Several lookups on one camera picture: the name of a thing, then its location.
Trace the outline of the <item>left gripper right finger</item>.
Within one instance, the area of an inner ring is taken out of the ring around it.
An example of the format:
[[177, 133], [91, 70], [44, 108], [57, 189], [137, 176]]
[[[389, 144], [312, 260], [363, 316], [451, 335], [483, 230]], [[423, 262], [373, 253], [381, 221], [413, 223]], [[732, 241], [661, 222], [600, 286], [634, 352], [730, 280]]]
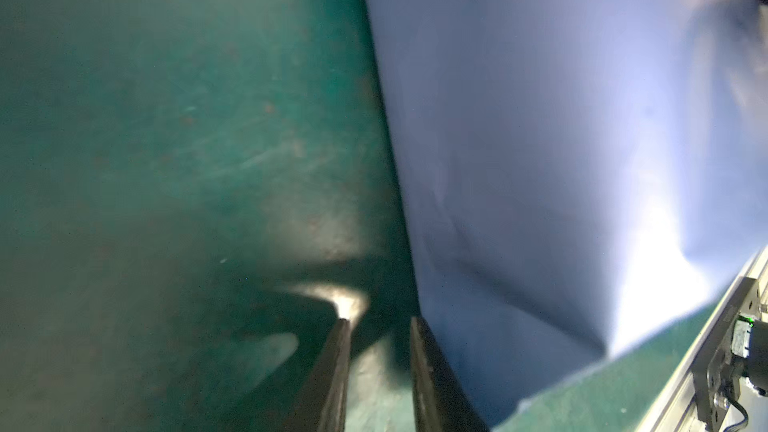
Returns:
[[489, 431], [464, 394], [423, 317], [411, 318], [410, 364], [417, 431]]

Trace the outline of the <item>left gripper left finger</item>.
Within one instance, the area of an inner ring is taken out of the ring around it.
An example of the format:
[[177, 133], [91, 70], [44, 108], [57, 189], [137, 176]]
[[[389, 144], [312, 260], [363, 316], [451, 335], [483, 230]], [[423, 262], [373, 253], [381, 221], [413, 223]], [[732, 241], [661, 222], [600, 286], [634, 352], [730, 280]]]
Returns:
[[338, 319], [302, 386], [285, 431], [345, 430], [351, 323]]

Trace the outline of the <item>light blue wrapping paper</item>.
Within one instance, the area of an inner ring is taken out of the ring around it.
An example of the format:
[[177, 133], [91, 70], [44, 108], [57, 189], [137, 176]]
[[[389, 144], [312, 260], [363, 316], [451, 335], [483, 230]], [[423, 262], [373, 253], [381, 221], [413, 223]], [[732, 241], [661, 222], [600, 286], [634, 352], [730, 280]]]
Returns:
[[766, 244], [759, 0], [366, 2], [420, 308], [489, 425]]

